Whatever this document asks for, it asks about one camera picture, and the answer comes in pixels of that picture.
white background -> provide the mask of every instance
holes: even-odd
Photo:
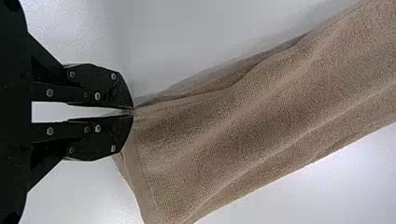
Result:
[[[62,63],[120,71],[134,96],[269,49],[358,0],[21,0],[30,33]],[[108,110],[34,105],[35,121]],[[199,221],[396,223],[396,124]],[[114,162],[62,162],[28,196],[23,224],[143,223]]]

beige towel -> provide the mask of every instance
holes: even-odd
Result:
[[[116,158],[146,223],[193,223],[396,121],[396,0],[139,106]]]

towel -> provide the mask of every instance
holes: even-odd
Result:
[[[116,164],[145,223],[194,223],[396,121],[396,0],[211,69],[136,107]]]

metal screw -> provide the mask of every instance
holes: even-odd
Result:
[[[74,147],[69,148],[69,154],[73,154],[76,152],[76,149]]]
[[[88,132],[90,132],[90,131],[91,131],[90,126],[87,126],[87,127],[84,128],[84,133],[88,133]]]
[[[53,96],[53,89],[47,89],[46,90],[46,94],[47,94],[47,96],[50,98],[50,97],[52,97]]]
[[[70,78],[75,78],[76,77],[76,72],[75,71],[70,71],[69,72],[69,77]]]
[[[55,131],[53,130],[52,127],[49,127],[49,128],[47,129],[47,135],[48,135],[48,136],[53,136],[54,133],[55,133]]]
[[[101,96],[101,94],[99,93],[99,92],[97,92],[96,94],[95,94],[95,100],[100,100],[100,98],[101,98],[102,96]]]
[[[99,124],[97,124],[96,126],[95,126],[95,132],[96,133],[99,133],[99,132],[101,132],[102,131],[102,127],[99,125]]]
[[[111,79],[116,80],[116,79],[117,79],[117,74],[112,73],[112,74],[111,74]]]

bolt head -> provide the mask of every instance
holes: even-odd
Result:
[[[95,100],[99,101],[101,97],[102,95],[99,92],[95,94]]]
[[[70,71],[70,72],[69,72],[69,77],[70,77],[70,78],[75,78],[75,77],[76,77],[76,74],[77,74],[77,73],[76,73],[75,71]]]
[[[46,90],[46,95],[47,95],[49,98],[52,97],[53,94],[54,94],[53,89],[47,89],[47,90]]]
[[[69,148],[69,154],[73,154],[76,152],[76,149],[74,147]]]
[[[48,136],[53,136],[54,134],[55,134],[55,130],[53,130],[52,127],[49,127],[49,128],[47,129],[47,135],[48,135]]]
[[[99,133],[99,132],[101,132],[102,131],[102,126],[100,126],[100,124],[97,124],[96,126],[95,126],[95,132],[96,133]]]
[[[87,126],[84,128],[84,133],[89,133],[91,131],[91,127]]]

